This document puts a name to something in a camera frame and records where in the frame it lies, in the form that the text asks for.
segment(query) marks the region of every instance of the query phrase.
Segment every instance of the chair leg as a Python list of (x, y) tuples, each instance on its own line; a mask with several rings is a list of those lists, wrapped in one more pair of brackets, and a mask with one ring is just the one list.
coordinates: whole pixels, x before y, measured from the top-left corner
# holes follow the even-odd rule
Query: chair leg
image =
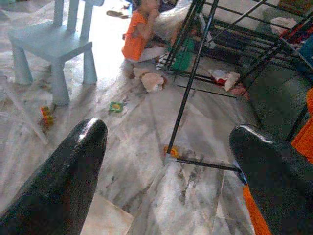
[(97, 73), (94, 66), (92, 50), (84, 53), (84, 83), (94, 84), (97, 82)]
[(65, 82), (63, 64), (52, 64), (52, 92), (53, 103), (57, 105), (69, 104), (69, 96), (67, 91), (67, 84)]
[(33, 82), (24, 49), (12, 44), (15, 81), (22, 85), (29, 85)]

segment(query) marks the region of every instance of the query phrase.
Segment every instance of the orange fabric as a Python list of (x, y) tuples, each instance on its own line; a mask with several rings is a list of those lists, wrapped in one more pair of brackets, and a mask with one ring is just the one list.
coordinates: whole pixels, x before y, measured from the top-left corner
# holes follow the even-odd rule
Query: orange fabric
[(139, 60), (140, 56), (146, 46), (147, 41), (139, 35), (133, 37), (133, 33), (136, 30), (136, 26), (139, 23), (146, 24), (146, 19), (138, 11), (133, 12), (131, 23), (129, 24), (127, 33), (125, 35), (125, 45), (122, 48), (122, 53), (127, 59)]
[[(306, 156), (310, 163), (313, 164), (313, 89), (309, 90), (307, 95), (308, 109), (311, 118), (307, 124), (301, 129), (296, 138), (292, 141), (292, 145), (304, 156)], [(250, 218), (254, 227), (256, 235), (271, 235), (262, 214), (256, 205), (250, 189), (245, 186), (243, 189), (243, 196), (246, 202), (246, 207), (249, 210)]]
[(258, 206), (256, 205), (249, 186), (245, 186), (243, 189), (243, 196), (246, 202), (246, 207), (249, 210), (251, 222), (254, 227), (254, 231), (256, 235), (271, 235), (268, 226), (263, 219), (262, 214), (259, 211)]
[(311, 118), (292, 141), (292, 145), (313, 164), (313, 89), (307, 95)]

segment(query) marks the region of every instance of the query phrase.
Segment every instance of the stuffed toy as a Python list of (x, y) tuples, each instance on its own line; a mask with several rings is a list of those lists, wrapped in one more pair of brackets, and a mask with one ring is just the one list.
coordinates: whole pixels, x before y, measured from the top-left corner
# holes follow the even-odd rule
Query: stuffed toy
[(165, 77), (158, 73), (150, 72), (148, 69), (134, 68), (135, 79), (141, 80), (147, 92), (162, 91), (167, 82)]

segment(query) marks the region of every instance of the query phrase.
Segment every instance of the light blue plastic chair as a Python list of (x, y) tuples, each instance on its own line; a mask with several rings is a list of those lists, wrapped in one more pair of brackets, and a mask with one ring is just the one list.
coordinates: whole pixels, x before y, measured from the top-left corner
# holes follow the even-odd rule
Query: light blue plastic chair
[(76, 32), (79, 0), (70, 0), (68, 22), (63, 22), (64, 0), (56, 0), (52, 22), (33, 25), (9, 32), (12, 44), (15, 78), (19, 84), (33, 81), (24, 50), (27, 50), (51, 63), (53, 102), (57, 105), (69, 103), (64, 77), (64, 63), (84, 53), (84, 83), (97, 81), (89, 31), (93, 6), (102, 6), (104, 0), (84, 0), (85, 11), (81, 33)]

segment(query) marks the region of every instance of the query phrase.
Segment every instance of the black metal frame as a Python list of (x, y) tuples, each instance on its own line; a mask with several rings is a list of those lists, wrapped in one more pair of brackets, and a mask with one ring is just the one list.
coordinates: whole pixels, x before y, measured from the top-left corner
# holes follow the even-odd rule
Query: black metal frame
[[(292, 29), (288, 29), (288, 28), (285, 28), (283, 26), (280, 26), (280, 25), (277, 25), (277, 24), (274, 24), (271, 22), (267, 22), (267, 21), (264, 21), (264, 20), (256, 18), (256, 17), (252, 17), (249, 14), (263, 4), (270, 6), (270, 7), (274, 7), (276, 9), (279, 9), (282, 11), (286, 11), (286, 12), (291, 13), (290, 11), (285, 10), (279, 6), (275, 6), (275, 5), (266, 3), (267, 0), (251, 0), (251, 1), (255, 1), (257, 3), (245, 13), (241, 13), (241, 12), (238, 12), (238, 11), (235, 11), (232, 9), (218, 6), (219, 0), (213, 0), (213, 3), (208, 3), (205, 0), (193, 0), (192, 1), (191, 6), (188, 10), (187, 16), (183, 22), (180, 34), (177, 36), (175, 43), (172, 46), (172, 49), (169, 53), (169, 56), (165, 62), (165, 68), (168, 70), (172, 70), (171, 64), (173, 62), (173, 59), (175, 58), (175, 56), (176, 56), (179, 48), (183, 44), (184, 40), (187, 38), (188, 33), (191, 31), (193, 20), (199, 16), (203, 6), (205, 4), (210, 5), (211, 10), (210, 10), (209, 16), (207, 17), (207, 22), (205, 25), (204, 33), (203, 33), (202, 38), (201, 38), (200, 47), (199, 47), (199, 50), (196, 54), (196, 58), (195, 58), (191, 72), (186, 72), (186, 71), (182, 71), (179, 69), (178, 70), (172, 70), (172, 71), (174, 71), (175, 78), (177, 75), (179, 75), (179, 76), (183, 76), (183, 77), (189, 77), (189, 79), (188, 79), (187, 86), (185, 87), (186, 90), (185, 90), (185, 93), (184, 93), (184, 96), (183, 96), (183, 99), (182, 99), (182, 102), (180, 105), (179, 113), (178, 113), (176, 123), (175, 123), (174, 129), (173, 129), (172, 135), (171, 135), (170, 143), (169, 143), (169, 146), (168, 146), (168, 149), (166, 152), (168, 160), (171, 159), (172, 161), (176, 161), (179, 163), (201, 165), (201, 166), (206, 166), (206, 167), (211, 167), (211, 168), (218, 168), (218, 169), (223, 169), (223, 170), (235, 171), (235, 172), (239, 172), (239, 173), (241, 172), (241, 170), (237, 167), (230, 167), (230, 166), (224, 166), (224, 165), (218, 165), (218, 164), (204, 163), (201, 161), (194, 161), (194, 160), (189, 160), (189, 159), (184, 159), (184, 158), (175, 159), (175, 158), (172, 158), (170, 156), (171, 150), (172, 150), (173, 145), (174, 145), (175, 137), (176, 137), (176, 134), (178, 131), (178, 127), (180, 124), (180, 120), (181, 120), (181, 117), (182, 117), (182, 114), (183, 114), (183, 111), (184, 111), (184, 108), (185, 108), (185, 105), (186, 105), (186, 102), (187, 102), (187, 99), (189, 96), (189, 92), (190, 92), (190, 90), (192, 90), (191, 87), (192, 87), (193, 80), (196, 79), (196, 80), (200, 80), (203, 82), (215, 83), (213, 77), (208, 77), (208, 76), (204, 76), (204, 75), (200, 75), (200, 74), (196, 73), (197, 68), (198, 68), (198, 64), (200, 61), (201, 53), (202, 53), (204, 44), (206, 42), (210, 43), (210, 42), (214, 41), (214, 43), (216, 43), (217, 45), (235, 50), (238, 55), (245, 55), (245, 56), (250, 56), (250, 57), (254, 58), (254, 61), (252, 62), (252, 65), (250, 66), (248, 71), (243, 76), (241, 76), (241, 79), (238, 80), (235, 85), (238, 85), (240, 82), (242, 82), (243, 79), (247, 78), (257, 68), (259, 68), (260, 66), (262, 66), (266, 63), (278, 65), (278, 66), (285, 67), (285, 68), (296, 71), (296, 69), (292, 66), (286, 66), (284, 64), (271, 61), (272, 58), (274, 58), (276, 60), (278, 59), (278, 60), (281, 60), (284, 62), (287, 61), (290, 64), (292, 64), (291, 60), (289, 60), (288, 58), (284, 58), (284, 56), (292, 57), (293, 59), (296, 58), (298, 60), (302, 60), (313, 71), (312, 66), (303, 58), (303, 56), (300, 53), (296, 53), (297, 55), (292, 55), (292, 53), (294, 53), (295, 50), (287, 41), (288, 39), (291, 38), (291, 37), (288, 37), (291, 32), (293, 32), (295, 29), (297, 29), (300, 25), (304, 24), (310, 17), (313, 16), (313, 11), (311, 13), (309, 13), (308, 15), (301, 15), (301, 14), (292, 13), (294, 15), (298, 15), (298, 16), (302, 17), (303, 19), (295, 27), (293, 27)], [(214, 15), (215, 15), (215, 11), (217, 8), (238, 14), (238, 15), (240, 15), (240, 17), (237, 20), (235, 20), (233, 23), (226, 23), (226, 22), (216, 20), (216, 19), (214, 19)], [(278, 38), (278, 37), (273, 36), (273, 35), (262, 34), (262, 33), (257, 32), (257, 31), (253, 31), (253, 30), (250, 30), (247, 28), (237, 26), (236, 24), (238, 22), (240, 22), (245, 17), (253, 19), (253, 20), (258, 20), (258, 21), (263, 22), (265, 24), (278, 26), (278, 27), (283, 28), (283, 29), (288, 29), (288, 32), (286, 34), (284, 34), (285, 36), (283, 38)], [(212, 39), (210, 41), (206, 41), (207, 34), (209, 33), (209, 31), (212, 33), (215, 32), (216, 35), (212, 36)], [(224, 42), (225, 40), (219, 40), (218, 38), (223, 37), (223, 34), (226, 31), (240, 34), (241, 36), (248, 38), (249, 42), (241, 41), (240, 39), (234, 39), (234, 41), (245, 43), (247, 46), (252, 47), (253, 49), (252, 48), (247, 49), (245, 47), (242, 50), (250, 50), (254, 53), (259, 54), (259, 56), (251, 56), (250, 54), (243, 52), (242, 50), (238, 49), (238, 45), (236, 43), (235, 44), (225, 43)], [(217, 94), (217, 95), (224, 95), (224, 94), (219, 94), (219, 93), (213, 93), (210, 91), (204, 91), (204, 90), (201, 90), (201, 91), (212, 93), (212, 94)], [(303, 119), (306, 111), (307, 111), (307, 108), (304, 107), (304, 109), (300, 113), (296, 123), (294, 124), (291, 132), (289, 133), (287, 140), (290, 140), (292, 138), (292, 136), (294, 135), (294, 133), (295, 133), (298, 125), (300, 124), (301, 120)]]

